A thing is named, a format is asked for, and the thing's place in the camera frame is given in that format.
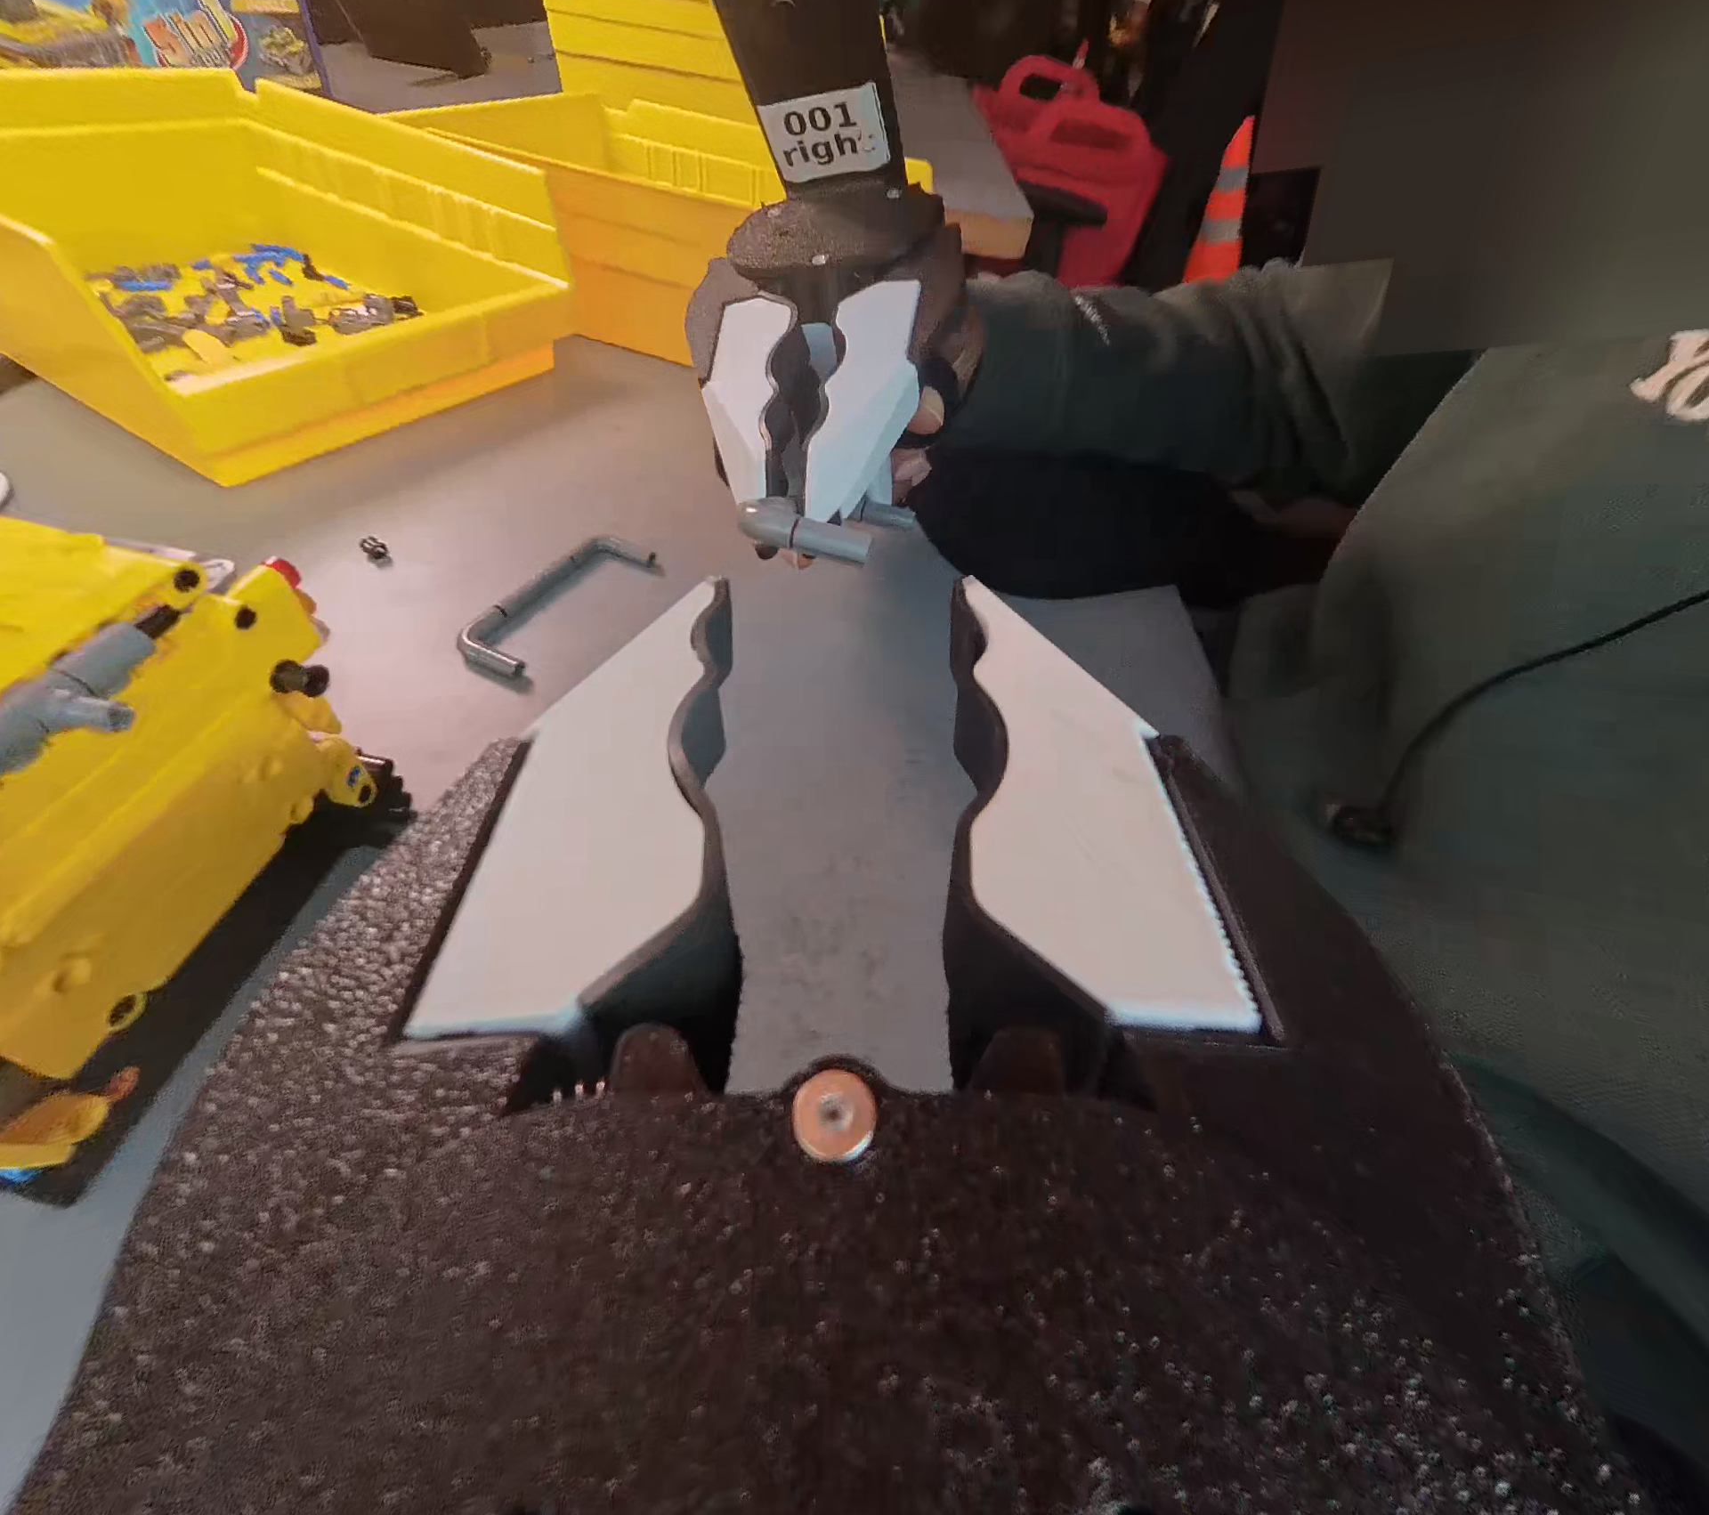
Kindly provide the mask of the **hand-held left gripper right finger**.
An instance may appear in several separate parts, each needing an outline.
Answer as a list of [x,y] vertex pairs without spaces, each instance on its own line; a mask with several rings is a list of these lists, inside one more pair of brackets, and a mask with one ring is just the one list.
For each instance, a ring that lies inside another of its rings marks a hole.
[[1262,1042],[1264,1005],[1164,779],[1163,738],[990,586],[951,592],[952,754],[974,788],[945,910],[951,1081],[1036,1035],[1095,1094],[1132,1035]]

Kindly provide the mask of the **grey bent lego tube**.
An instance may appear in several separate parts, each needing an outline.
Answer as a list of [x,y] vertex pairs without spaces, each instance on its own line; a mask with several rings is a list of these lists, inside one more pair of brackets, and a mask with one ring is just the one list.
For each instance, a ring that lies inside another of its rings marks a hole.
[[593,567],[604,563],[621,565],[650,578],[662,570],[659,554],[650,547],[611,535],[591,537],[543,567],[522,586],[506,592],[459,629],[454,642],[459,659],[475,674],[502,686],[522,684],[531,677],[529,663],[502,649],[502,640],[564,595]]
[[837,519],[810,519],[787,497],[737,501],[739,533],[760,560],[792,558],[799,565],[837,563],[863,567],[874,537],[915,533],[919,517],[908,506],[862,496]]

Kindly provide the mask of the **red jacket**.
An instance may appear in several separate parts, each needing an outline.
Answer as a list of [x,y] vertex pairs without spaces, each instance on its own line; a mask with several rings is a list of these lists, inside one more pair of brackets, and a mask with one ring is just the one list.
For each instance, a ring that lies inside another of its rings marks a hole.
[[1017,186],[1043,182],[1106,209],[1098,230],[1072,232],[1065,287],[1118,286],[1150,214],[1168,161],[1141,116],[1100,99],[1098,81],[1047,56],[1011,65],[970,97]]

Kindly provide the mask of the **yellow storage bin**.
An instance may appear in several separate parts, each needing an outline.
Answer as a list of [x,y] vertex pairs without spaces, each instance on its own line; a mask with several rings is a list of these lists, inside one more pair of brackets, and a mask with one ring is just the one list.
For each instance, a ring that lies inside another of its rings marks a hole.
[[[2,351],[21,371],[219,487],[239,487],[550,371],[577,326],[545,173],[386,116],[224,70],[5,70]],[[212,266],[280,246],[347,284],[290,298],[406,300],[392,326],[312,346],[276,330],[214,360],[146,351],[100,300],[118,270]]]

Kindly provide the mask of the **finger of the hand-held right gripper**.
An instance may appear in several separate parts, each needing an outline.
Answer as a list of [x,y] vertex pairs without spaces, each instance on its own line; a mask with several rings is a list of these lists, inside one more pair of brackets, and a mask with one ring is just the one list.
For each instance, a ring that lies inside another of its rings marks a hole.
[[737,505],[805,506],[805,448],[787,343],[799,310],[760,293],[726,303],[712,332],[703,383],[717,474]]
[[922,398],[912,357],[920,298],[917,280],[872,284],[844,298],[831,325],[803,328],[822,394],[805,446],[806,521],[849,521],[867,499],[888,505],[890,458]]

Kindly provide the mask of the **orange traffic cone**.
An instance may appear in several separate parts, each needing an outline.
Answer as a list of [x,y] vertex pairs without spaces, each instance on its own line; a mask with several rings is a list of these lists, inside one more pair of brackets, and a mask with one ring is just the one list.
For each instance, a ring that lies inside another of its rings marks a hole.
[[1243,266],[1255,127],[1257,118],[1246,116],[1221,154],[1200,230],[1182,268],[1184,284],[1228,280]]

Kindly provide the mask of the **black hoodie drawstring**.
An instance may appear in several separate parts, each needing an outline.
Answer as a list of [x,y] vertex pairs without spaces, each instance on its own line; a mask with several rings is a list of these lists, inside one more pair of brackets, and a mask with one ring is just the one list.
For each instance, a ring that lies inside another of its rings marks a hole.
[[1565,647],[1536,654],[1520,663],[1492,672],[1465,686],[1422,720],[1394,757],[1378,795],[1373,800],[1321,795],[1316,800],[1316,820],[1321,830],[1335,843],[1367,855],[1389,853],[1401,837],[1403,804],[1408,784],[1430,748],[1446,736],[1449,727],[1472,706],[1492,693],[1501,693],[1520,681],[1538,677],[1581,658],[1613,651],[1629,640],[1663,627],[1688,613],[1707,608],[1707,588],[1698,588],[1675,601],[1645,611],[1618,627],[1581,638]]

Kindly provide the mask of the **black office chair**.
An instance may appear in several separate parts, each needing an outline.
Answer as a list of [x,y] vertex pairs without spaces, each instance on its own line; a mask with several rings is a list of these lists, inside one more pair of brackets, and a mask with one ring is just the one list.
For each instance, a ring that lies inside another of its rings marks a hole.
[[1088,229],[1100,230],[1106,223],[1106,207],[1045,182],[1024,181],[1020,189],[1033,220],[1018,268],[1057,278],[1068,236]]

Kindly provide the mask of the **yellow lego robot model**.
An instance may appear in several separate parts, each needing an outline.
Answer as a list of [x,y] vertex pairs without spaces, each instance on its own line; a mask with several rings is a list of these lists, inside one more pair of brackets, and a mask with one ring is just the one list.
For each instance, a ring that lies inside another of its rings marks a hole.
[[285,558],[2,521],[2,1177],[41,1186],[173,1065],[125,1056],[292,841],[411,818],[331,707]]

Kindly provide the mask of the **person's right hand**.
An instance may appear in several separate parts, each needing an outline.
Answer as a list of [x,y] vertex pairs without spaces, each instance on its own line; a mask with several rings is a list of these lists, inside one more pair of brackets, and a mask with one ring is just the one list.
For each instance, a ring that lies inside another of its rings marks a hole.
[[878,480],[878,490],[888,506],[906,508],[913,492],[929,478],[935,446],[960,414],[965,391],[951,360],[936,353],[924,360],[913,412]]

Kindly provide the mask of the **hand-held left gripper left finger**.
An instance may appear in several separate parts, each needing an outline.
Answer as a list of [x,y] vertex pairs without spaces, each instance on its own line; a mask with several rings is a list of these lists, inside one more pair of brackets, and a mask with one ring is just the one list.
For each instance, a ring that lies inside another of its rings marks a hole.
[[399,1042],[531,1046],[520,1096],[612,1081],[668,1031],[730,1078],[742,996],[721,829],[732,586],[707,578],[559,699],[504,772],[399,1010]]

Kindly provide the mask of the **heap of grey blue parts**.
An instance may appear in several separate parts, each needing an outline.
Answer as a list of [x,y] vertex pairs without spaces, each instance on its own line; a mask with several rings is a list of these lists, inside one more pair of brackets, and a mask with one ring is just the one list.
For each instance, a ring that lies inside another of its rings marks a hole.
[[411,294],[363,287],[292,245],[89,271],[87,289],[169,383],[244,375],[333,337],[422,318]]

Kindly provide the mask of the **person's right forearm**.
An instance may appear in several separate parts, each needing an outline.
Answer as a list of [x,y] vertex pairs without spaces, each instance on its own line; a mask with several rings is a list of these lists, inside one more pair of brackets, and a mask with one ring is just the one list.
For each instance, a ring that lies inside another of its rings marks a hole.
[[956,572],[1075,602],[1234,608],[1312,583],[1378,476],[1365,392],[1390,266],[1146,293],[981,280],[984,343],[908,505]]

